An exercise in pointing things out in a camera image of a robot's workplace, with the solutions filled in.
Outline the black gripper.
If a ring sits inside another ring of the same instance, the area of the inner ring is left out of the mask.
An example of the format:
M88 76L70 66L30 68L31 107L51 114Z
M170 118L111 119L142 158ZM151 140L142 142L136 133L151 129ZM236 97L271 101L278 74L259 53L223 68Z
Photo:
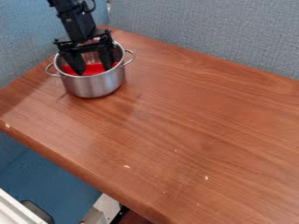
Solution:
M62 56L75 73L82 76L87 70L80 53L98 52L106 70L115 63L111 31L99 29L92 17L94 8L58 8L58 18L67 32L66 38L54 40Z

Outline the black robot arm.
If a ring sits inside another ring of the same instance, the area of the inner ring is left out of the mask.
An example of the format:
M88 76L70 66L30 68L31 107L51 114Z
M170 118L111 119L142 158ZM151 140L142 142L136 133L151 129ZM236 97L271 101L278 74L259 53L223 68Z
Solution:
M68 34L66 39L55 39L54 44L59 48L60 56L78 75L83 75L87 64L83 53L98 53L99 60L106 70L115 63L115 43L111 30L99 29L92 17L96 5L88 6L86 0L47 0L51 7L56 9L56 16L62 21Z

